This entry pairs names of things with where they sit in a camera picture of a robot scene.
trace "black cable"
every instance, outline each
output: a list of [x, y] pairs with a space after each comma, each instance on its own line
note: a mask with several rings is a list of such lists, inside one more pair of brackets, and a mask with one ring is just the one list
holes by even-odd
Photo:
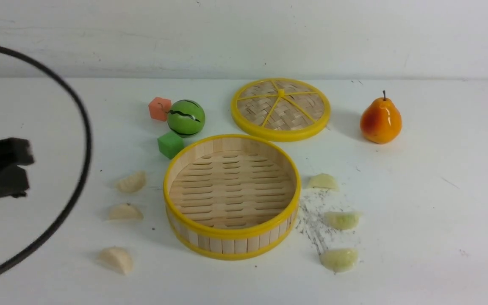
[[61, 211], [60, 215], [54, 220], [54, 222], [45, 230], [44, 233], [42, 233], [35, 241], [31, 243], [31, 245], [27, 246], [25, 249], [20, 251], [17, 255], [14, 255], [12, 258], [10, 258], [8, 261], [2, 263], [0, 265], [0, 275], [8, 269], [11, 269], [12, 267], [16, 266], [17, 264], [21, 263], [24, 259], [26, 259], [29, 255], [31, 255], [33, 252], [35, 252], [39, 247], [41, 247], [52, 235], [58, 230], [58, 228], [61, 226], [61, 224], [64, 222], [64, 220], [69, 216], [69, 213], [73, 210], [74, 206], [76, 205], [76, 201], [78, 201], [80, 194], [82, 193], [84, 189], [84, 185], [86, 184], [86, 180], [88, 177], [89, 173], [89, 165], [91, 163], [91, 158], [92, 158], [92, 131], [88, 119], [88, 114], [86, 112], [86, 109], [84, 107], [84, 104], [78, 97], [78, 95], [74, 92], [74, 90], [61, 78], [59, 77], [56, 73], [54, 73], [52, 70], [50, 70], [48, 67], [46, 67], [44, 64], [41, 64], [37, 60], [34, 60], [33, 58], [30, 58], [29, 56], [26, 56], [24, 54], [21, 54], [20, 52], [16, 52], [15, 50], [11, 50], [8, 48], [0, 47], [0, 54], [6, 54], [8, 56], [17, 58], [19, 60], [25, 61], [28, 64], [31, 64], [35, 68], [41, 70], [43, 73], [48, 75], [51, 79], [53, 79], [56, 83], [58, 83], [69, 95], [73, 98], [76, 106], [79, 109], [80, 116], [83, 120], [84, 123], [84, 130], [85, 130], [85, 135], [86, 135], [86, 152], [84, 154], [84, 162], [83, 162], [83, 167], [80, 173], [80, 178], [78, 180], [78, 183], [76, 184], [76, 187], [73, 191], [73, 194], [71, 195], [68, 203], [64, 207], [64, 209]]

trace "watermelon stripe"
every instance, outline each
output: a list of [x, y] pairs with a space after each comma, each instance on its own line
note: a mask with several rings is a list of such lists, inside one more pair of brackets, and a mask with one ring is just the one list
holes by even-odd
[[197, 132], [197, 133], [179, 133], [178, 131], [176, 131], [176, 130], [172, 129], [170, 126], [169, 126], [169, 128], [170, 128], [172, 131], [174, 131], [174, 132], [175, 132], [177, 135], [181, 135], [181, 136], [194, 136], [194, 135], [198, 134], [198, 132]]
[[193, 102], [192, 100], [190, 99], [184, 99], [184, 101], [188, 102], [188, 103], [192, 103], [194, 104], [195, 106], [197, 106], [197, 108], [200, 108], [200, 106], [196, 103], [196, 102]]
[[180, 116], [187, 116], [188, 118], [201, 123], [201, 121], [195, 118], [195, 116], [192, 116], [191, 114], [185, 114], [184, 112], [181, 112], [179, 110], [169, 110], [169, 114], [178, 114]]

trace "bamboo steamer lid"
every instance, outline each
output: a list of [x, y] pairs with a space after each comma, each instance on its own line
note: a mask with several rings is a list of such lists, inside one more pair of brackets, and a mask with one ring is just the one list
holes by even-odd
[[236, 125], [269, 141], [299, 141], [327, 125], [331, 108], [319, 89], [295, 79], [271, 78], [240, 88], [231, 112]]

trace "toy watermelon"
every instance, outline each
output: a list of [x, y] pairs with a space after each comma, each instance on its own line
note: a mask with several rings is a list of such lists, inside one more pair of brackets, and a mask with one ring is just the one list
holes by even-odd
[[180, 137], [194, 136], [205, 127], [205, 110], [192, 100], [179, 100], [171, 106], [167, 123]]

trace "bamboo steamer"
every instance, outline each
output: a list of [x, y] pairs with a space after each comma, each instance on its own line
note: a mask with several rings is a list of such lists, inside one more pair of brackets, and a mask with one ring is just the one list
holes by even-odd
[[219, 135], [182, 150], [163, 191], [176, 237], [211, 258], [261, 255], [290, 233], [301, 188], [289, 156], [269, 141]]
[[261, 79], [240, 88], [231, 102], [233, 120], [252, 136], [300, 141], [323, 130], [331, 116], [327, 97], [308, 83]]

